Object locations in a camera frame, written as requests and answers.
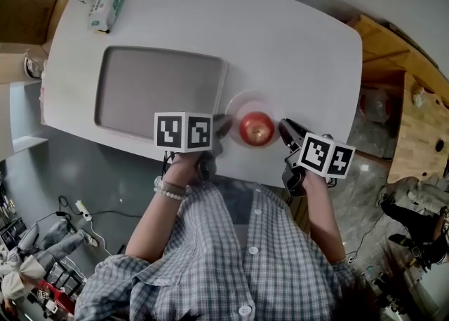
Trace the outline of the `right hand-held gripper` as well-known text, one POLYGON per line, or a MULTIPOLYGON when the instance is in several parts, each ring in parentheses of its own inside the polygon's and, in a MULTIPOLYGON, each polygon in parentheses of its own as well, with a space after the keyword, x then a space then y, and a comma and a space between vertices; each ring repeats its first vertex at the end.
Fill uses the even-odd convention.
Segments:
POLYGON ((303 197, 306 171, 326 179, 330 186, 347 177, 355 148, 331 138, 310 133, 308 129, 285 118, 278 124, 283 143, 290 149, 285 158, 282 181, 291 197, 303 197))

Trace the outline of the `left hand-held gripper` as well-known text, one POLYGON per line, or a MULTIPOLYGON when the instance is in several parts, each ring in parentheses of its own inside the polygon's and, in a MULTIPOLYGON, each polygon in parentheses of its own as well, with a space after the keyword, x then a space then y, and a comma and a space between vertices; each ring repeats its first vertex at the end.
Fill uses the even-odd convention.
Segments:
POLYGON ((166 173, 176 155, 199 152, 196 179, 210 179, 217 170, 215 160, 223 151, 220 140, 228 134, 232 123, 230 114, 156 113, 154 145, 164 150, 162 173, 166 173))

